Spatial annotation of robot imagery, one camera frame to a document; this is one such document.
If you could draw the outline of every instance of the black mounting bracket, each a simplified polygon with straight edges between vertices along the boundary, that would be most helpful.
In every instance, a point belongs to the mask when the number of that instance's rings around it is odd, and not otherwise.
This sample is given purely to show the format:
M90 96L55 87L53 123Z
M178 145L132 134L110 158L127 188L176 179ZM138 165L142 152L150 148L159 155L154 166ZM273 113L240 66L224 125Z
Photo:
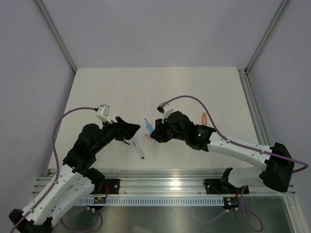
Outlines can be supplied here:
M104 187L106 185L109 188L109 194L119 194L120 179L105 179ZM92 192L91 194L106 194L104 187L97 192Z
M9 218L11 222L15 225L23 217L23 211L19 209L14 209ZM52 217L48 217L42 225L34 225L34 221L28 221L26 218L18 225L17 230L21 233L52 233Z
M241 193L243 187L236 188L228 182L228 177L232 168L227 168L220 179L205 179L204 186L206 194L237 194ZM249 194L248 186L243 194Z
M226 198L224 198L223 208L225 210L231 210L231 209L238 208L239 205L240 205L240 199L238 197L234 197L234 198L226 197Z

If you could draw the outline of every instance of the robotic arm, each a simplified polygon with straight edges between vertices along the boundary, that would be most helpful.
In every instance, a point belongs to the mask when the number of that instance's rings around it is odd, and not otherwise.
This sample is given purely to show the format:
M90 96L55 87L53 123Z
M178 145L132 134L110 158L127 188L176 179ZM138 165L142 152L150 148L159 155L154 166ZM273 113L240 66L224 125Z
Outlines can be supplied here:
M243 169L227 168L217 183L208 183L210 189L217 190L219 194L236 193L236 188L263 182L270 189L287 192L294 163L266 154L270 152L291 158L283 144L275 143L271 147L227 136L223 138L214 128L194 125L186 115L180 111L174 112L169 105L159 106L157 109L163 114L163 118L155 121L155 130L150 135L157 142L166 143L171 139L178 139L185 141L194 150L226 154L254 166Z
M58 179L54 177L22 210L14 209L10 213L9 218L14 225L24 218L17 227L21 233L51 233L59 219L81 198L104 190L105 176L90 168L96 161L95 155L113 139L130 140L140 128L139 125L126 123L119 116L116 117L117 122L111 121L108 111L108 105L97 109L96 116L103 122L101 129L97 124L83 127L73 148L64 158L59 174L56 174Z

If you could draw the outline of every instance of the pen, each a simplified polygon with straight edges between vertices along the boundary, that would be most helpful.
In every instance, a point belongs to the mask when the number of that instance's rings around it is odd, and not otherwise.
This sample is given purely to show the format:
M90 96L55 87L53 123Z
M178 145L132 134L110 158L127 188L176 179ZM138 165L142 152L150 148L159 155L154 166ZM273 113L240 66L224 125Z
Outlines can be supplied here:
M127 144L128 146L130 145L130 143L128 143L128 142L126 142L126 141L122 141L122 142L124 142L124 143Z
M138 146L138 144L137 144L137 142L136 142L136 140L135 140L134 138L133 138L133 144L134 144L134 146L135 146L135 148L136 148L136 150L137 150L137 152L138 152L140 158L141 158L141 159L144 159L145 156L144 156L143 153L141 152L141 150L140 150L140 148L139 148L139 146Z
M154 131L152 125L149 123L149 121L145 118L145 123L146 123L146 129L148 131L149 134L152 134L152 132Z

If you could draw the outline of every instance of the white table surface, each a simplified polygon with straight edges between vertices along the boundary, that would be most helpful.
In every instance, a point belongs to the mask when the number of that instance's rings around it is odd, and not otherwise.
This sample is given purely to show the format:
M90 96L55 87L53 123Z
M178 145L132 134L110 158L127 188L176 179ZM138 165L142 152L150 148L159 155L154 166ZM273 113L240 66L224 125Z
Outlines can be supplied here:
M109 170L196 170L247 167L249 164L226 155L189 148L184 142L157 143L147 139L144 119L153 124L162 114L161 102L179 95L193 95L209 109L216 125L231 137L258 143L241 81L235 67L147 67L80 68L70 92L66 111L77 107L110 105L109 117L120 116L141 125L136 140L145 155L141 160L133 145L112 141L97 154L93 167ZM201 124L203 108L191 99L172 102L175 110ZM62 161L88 123L101 122L95 111L81 110L63 120L56 141ZM49 168L56 168L52 156Z

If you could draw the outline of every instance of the orange marker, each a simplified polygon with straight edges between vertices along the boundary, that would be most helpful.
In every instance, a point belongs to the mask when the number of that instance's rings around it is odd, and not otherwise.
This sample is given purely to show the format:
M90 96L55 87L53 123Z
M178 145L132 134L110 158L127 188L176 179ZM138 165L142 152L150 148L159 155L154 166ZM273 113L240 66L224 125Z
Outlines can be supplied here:
M202 113L202 125L207 126L207 115L206 115L206 113Z

